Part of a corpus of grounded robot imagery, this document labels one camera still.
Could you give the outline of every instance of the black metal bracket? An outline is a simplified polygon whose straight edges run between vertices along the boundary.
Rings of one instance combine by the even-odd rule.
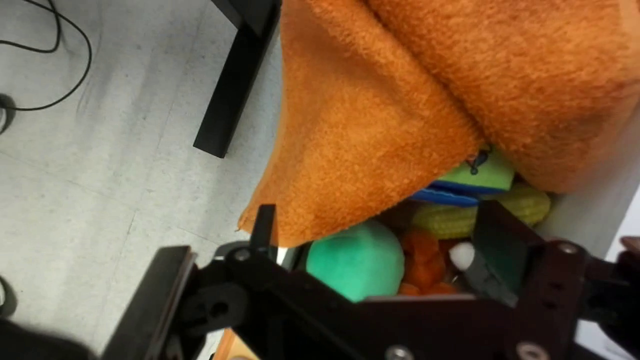
[[[239,27],[194,146],[224,158],[280,15],[280,0],[215,0]]]

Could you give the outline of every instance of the orange toy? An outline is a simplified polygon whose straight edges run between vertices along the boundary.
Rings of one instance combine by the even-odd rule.
[[[400,293],[457,293],[458,289],[446,281],[446,247],[444,241],[429,235],[423,229],[409,229],[403,235],[404,247],[404,277]]]

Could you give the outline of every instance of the green plush toy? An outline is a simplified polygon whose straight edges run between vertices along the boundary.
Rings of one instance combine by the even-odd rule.
[[[399,293],[404,254],[399,238],[368,220],[312,244],[306,269],[353,302]]]

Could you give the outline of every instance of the orange fabric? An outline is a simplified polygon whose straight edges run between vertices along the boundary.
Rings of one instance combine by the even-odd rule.
[[[639,101],[635,0],[368,1],[536,187],[574,187]]]
[[[242,214],[276,203],[279,245],[394,205],[494,142],[571,189],[639,101],[637,0],[284,0],[284,103]]]
[[[359,0],[287,0],[279,142],[242,227],[276,203],[279,245],[345,229],[481,146],[467,111]]]

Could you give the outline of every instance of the black cable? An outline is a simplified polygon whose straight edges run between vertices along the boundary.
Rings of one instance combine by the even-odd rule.
[[[66,17],[64,14],[61,14],[58,10],[57,10],[57,6],[55,6],[55,1],[52,0],[48,0],[51,4],[52,4],[52,8],[46,8],[44,4],[38,4],[38,1],[32,1],[32,0],[26,0],[26,1],[30,1],[32,6],[38,6],[38,8],[43,8],[43,10],[48,10],[48,11],[52,11],[55,15],[57,15],[57,22],[61,22],[61,17],[66,22],[66,24],[71,24],[82,38],[85,38],[85,41],[86,41],[86,68],[85,68],[85,71],[82,71],[82,76],[81,76],[81,79],[74,84],[74,88],[71,88],[64,96],[61,96],[58,99],[55,99],[55,101],[48,101],[48,103],[43,103],[43,106],[14,106],[14,108],[7,108],[7,109],[12,109],[12,111],[41,111],[41,109],[46,109],[46,108],[55,108],[57,103],[61,103],[61,101],[64,101],[68,96],[72,96],[82,84],[85,84],[85,79],[86,79],[86,76],[88,76],[88,71],[91,71],[91,68],[93,68],[93,62],[94,62],[94,50],[93,50],[93,41],[91,41],[91,38],[86,36],[86,31],[77,24],[77,22],[72,22],[71,17]]]
[[[35,47],[35,46],[24,46],[24,43],[10,41],[10,40],[0,40],[0,46],[12,46],[12,47],[26,50],[26,52],[38,52],[38,53],[55,53],[61,47],[63,22],[61,22],[58,8],[57,8],[55,0],[48,0],[48,4],[52,8],[55,20],[57,20],[57,41],[55,41],[52,47]]]

